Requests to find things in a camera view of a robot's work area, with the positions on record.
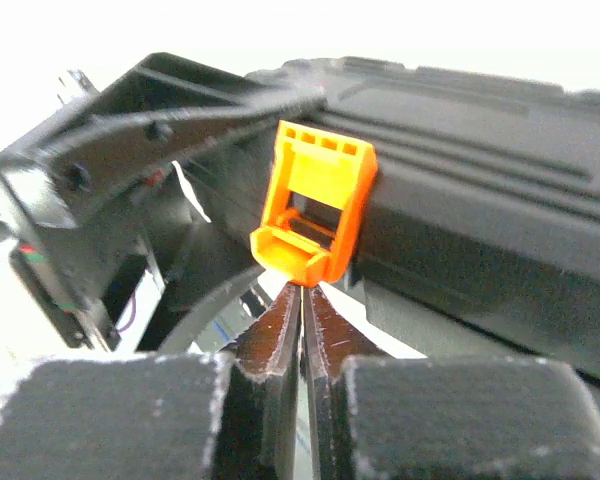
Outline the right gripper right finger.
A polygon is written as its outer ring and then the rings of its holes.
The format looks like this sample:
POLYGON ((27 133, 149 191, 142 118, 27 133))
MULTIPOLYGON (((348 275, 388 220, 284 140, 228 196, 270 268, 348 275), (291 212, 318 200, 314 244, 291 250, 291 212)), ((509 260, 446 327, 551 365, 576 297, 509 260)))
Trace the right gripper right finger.
POLYGON ((318 479, 600 479, 600 411, 565 363, 397 359, 302 293, 318 479))

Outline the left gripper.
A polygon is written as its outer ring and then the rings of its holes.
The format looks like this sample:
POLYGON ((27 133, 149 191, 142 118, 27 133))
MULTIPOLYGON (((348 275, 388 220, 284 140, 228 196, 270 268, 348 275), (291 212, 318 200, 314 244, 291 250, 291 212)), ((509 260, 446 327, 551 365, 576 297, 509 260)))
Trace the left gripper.
POLYGON ((9 262, 71 348, 114 351, 122 318, 137 312, 150 274, 170 295, 191 279, 194 246, 216 231, 170 167, 75 220, 64 200, 107 199, 172 159, 312 111, 321 88, 262 83, 167 54, 151 54, 88 99, 44 147, 50 177, 0 166, 0 221, 16 244, 9 262))

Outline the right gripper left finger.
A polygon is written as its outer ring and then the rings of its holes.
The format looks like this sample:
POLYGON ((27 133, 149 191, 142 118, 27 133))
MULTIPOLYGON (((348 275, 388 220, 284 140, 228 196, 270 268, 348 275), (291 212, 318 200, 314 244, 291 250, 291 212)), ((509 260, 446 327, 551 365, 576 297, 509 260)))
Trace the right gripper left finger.
POLYGON ((0 479, 289 479, 300 289, 216 353, 71 355, 0 390, 0 479))

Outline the black plastic tool case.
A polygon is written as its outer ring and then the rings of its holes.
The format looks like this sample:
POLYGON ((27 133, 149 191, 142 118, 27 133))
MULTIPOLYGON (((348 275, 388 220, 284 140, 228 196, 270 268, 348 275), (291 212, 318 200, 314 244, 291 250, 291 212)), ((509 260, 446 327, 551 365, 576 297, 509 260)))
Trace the black plastic tool case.
POLYGON ((210 84, 326 98, 252 145, 240 198, 262 204, 276 145, 308 171, 339 136, 371 144, 362 277, 600 380, 600 90, 356 57, 210 84))

